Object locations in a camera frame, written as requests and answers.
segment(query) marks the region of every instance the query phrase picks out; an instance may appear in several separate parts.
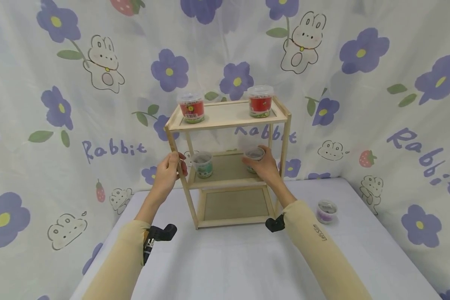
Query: red strawberry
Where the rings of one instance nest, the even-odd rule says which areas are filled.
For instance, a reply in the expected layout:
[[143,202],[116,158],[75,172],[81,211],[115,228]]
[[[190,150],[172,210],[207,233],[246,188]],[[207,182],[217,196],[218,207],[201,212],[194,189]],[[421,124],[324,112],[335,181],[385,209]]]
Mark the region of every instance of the red strawberry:
[[360,162],[360,165],[364,168],[370,168],[375,162],[374,159],[377,159],[377,157],[373,156],[373,153],[371,150],[363,151],[360,155],[360,159],[358,160]]
[[97,185],[95,186],[97,191],[97,200],[99,202],[104,202],[105,201],[105,190],[104,187],[102,186],[102,184],[100,183],[100,180],[98,180]]
[[126,16],[133,16],[139,13],[140,7],[145,7],[142,0],[110,0],[112,6]]

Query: human hand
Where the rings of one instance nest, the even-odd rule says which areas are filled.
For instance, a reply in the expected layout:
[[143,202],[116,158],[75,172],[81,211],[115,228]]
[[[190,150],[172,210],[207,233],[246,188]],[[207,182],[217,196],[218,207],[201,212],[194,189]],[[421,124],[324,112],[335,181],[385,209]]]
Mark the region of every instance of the human hand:
[[260,148],[265,150],[265,155],[262,160],[256,161],[247,157],[242,158],[242,162],[248,167],[253,168],[258,176],[263,179],[268,185],[282,181],[280,174],[278,173],[276,161],[272,156],[272,149],[267,146],[260,145]]
[[179,152],[169,153],[161,163],[157,165],[157,172],[155,174],[155,182],[153,183],[150,194],[153,199],[163,203],[168,194],[173,189],[175,181],[180,178],[178,174],[178,164],[181,165],[182,172],[185,176],[188,175],[187,165],[184,161],[185,156]]

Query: patterned fabric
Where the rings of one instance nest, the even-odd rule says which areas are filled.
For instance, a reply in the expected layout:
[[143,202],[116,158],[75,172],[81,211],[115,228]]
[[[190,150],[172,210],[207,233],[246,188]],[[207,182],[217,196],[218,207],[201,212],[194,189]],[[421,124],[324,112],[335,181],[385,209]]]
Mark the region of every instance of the patterned fabric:
[[178,93],[235,101],[263,84],[292,112],[289,136],[271,130],[276,150],[289,141],[285,179],[347,179],[450,299],[450,1],[409,2],[0,1],[0,299],[70,297],[153,184]]

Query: arm sleeve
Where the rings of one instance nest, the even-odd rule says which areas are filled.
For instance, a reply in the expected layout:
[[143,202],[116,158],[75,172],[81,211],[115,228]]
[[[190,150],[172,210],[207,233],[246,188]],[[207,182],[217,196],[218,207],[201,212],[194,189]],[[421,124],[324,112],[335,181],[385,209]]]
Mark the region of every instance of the arm sleeve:
[[371,300],[364,284],[303,201],[284,209],[285,229],[317,278],[327,300]]
[[129,300],[143,267],[143,242],[150,224],[124,225],[112,250],[89,285],[84,300]]

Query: shelf board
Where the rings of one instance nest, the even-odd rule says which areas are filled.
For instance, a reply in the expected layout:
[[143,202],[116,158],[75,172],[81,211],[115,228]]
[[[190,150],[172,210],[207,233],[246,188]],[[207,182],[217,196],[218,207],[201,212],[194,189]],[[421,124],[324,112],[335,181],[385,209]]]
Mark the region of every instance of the shelf board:
[[188,177],[189,189],[237,186],[264,183],[264,181],[254,173],[247,171],[247,167],[242,163],[243,152],[227,151],[213,153],[213,174],[209,178],[199,178],[195,168],[191,168]]
[[264,223],[275,218],[267,186],[200,190],[198,227]]
[[249,114],[248,100],[205,104],[205,120],[196,124],[184,121],[180,106],[177,106],[166,123],[171,132],[182,130],[208,130],[237,126],[252,126],[271,123],[285,123],[290,112],[276,97],[273,97],[269,117],[257,119]]

